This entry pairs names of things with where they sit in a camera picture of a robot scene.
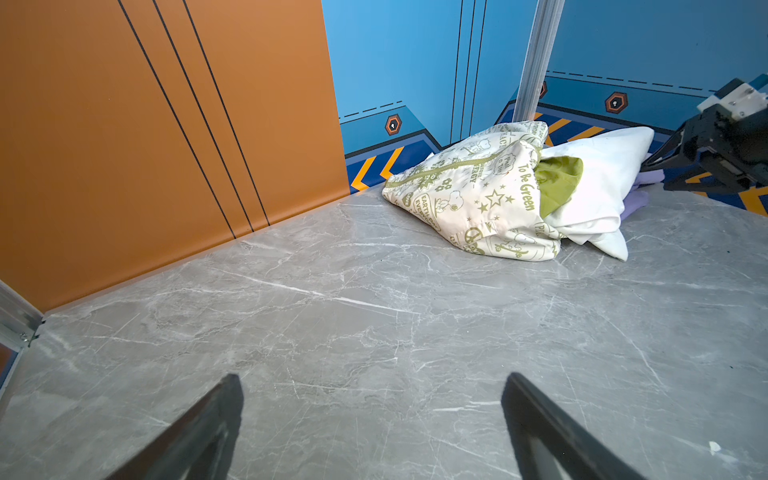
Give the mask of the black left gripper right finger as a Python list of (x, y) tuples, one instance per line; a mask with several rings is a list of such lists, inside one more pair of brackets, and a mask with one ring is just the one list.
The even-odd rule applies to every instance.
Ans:
[(501, 406), (523, 479), (642, 477), (521, 373), (508, 376)]

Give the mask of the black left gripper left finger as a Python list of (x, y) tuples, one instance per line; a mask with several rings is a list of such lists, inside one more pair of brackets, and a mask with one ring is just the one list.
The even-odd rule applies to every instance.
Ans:
[(240, 378), (224, 376), (111, 479), (225, 479), (244, 406)]

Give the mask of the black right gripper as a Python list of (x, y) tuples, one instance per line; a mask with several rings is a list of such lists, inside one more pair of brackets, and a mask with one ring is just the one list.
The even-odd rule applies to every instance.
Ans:
[(735, 121), (727, 111), (705, 111), (641, 164), (664, 170), (664, 189), (730, 195), (767, 186), (767, 112)]

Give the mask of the purple cloth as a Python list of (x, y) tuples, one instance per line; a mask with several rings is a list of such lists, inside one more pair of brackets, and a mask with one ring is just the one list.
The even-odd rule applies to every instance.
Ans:
[(623, 200), (624, 211), (620, 218), (622, 221), (628, 219), (637, 210), (644, 208), (649, 203), (649, 193), (644, 187), (662, 183), (665, 179), (663, 170), (641, 172), (637, 175), (630, 192)]

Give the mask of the white plain cloth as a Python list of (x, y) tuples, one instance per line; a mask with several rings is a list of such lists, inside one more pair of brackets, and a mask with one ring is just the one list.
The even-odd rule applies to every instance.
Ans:
[(541, 151), (541, 160), (573, 157), (582, 175), (569, 200), (544, 221), (574, 243), (591, 243), (618, 260), (628, 259), (620, 231), (624, 199), (654, 139), (648, 127), (632, 127), (579, 139)]

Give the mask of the green printed white cloth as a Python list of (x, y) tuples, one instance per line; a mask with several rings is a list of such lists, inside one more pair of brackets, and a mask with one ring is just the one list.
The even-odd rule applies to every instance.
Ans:
[(571, 199), (583, 162), (542, 158), (547, 134), (539, 121), (495, 125), (390, 177), (382, 195), (465, 252), (552, 260), (563, 236), (545, 219)]

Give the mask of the aluminium right corner post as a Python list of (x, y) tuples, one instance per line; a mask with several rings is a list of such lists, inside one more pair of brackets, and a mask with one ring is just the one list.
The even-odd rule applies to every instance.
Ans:
[(538, 0), (512, 121), (534, 118), (565, 0)]

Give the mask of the aluminium corner post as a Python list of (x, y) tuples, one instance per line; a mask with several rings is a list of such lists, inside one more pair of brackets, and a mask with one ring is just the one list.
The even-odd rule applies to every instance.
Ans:
[(43, 314), (3, 281), (0, 286), (1, 344), (21, 353), (38, 337)]
[(512, 121), (534, 118), (565, 0), (538, 0)]

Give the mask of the aluminium left corner post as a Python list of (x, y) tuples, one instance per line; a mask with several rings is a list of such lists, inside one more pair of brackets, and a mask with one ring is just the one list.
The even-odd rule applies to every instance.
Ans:
[(43, 314), (3, 281), (0, 286), (1, 344), (21, 353), (38, 337)]

